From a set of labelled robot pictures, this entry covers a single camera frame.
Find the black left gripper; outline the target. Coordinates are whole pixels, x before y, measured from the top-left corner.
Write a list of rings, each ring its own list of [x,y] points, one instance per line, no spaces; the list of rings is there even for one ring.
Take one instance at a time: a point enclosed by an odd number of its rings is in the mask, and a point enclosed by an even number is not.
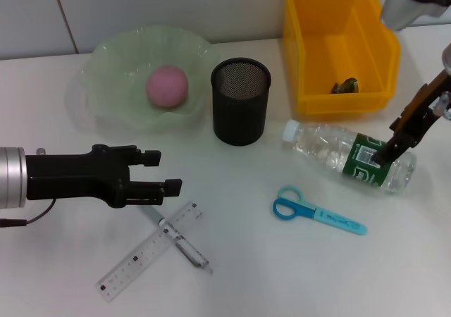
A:
[[[86,154],[27,155],[28,200],[93,197],[111,208],[160,206],[180,195],[182,180],[130,181],[130,166],[159,166],[161,152],[95,144]]]

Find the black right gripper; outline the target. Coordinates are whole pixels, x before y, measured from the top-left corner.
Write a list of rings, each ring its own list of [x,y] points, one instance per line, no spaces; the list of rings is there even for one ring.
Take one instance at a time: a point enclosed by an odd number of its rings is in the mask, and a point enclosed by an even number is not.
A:
[[[380,166],[391,164],[421,141],[432,124],[450,108],[450,75],[442,70],[429,84],[424,84],[390,125],[393,137],[377,151],[372,161]]]

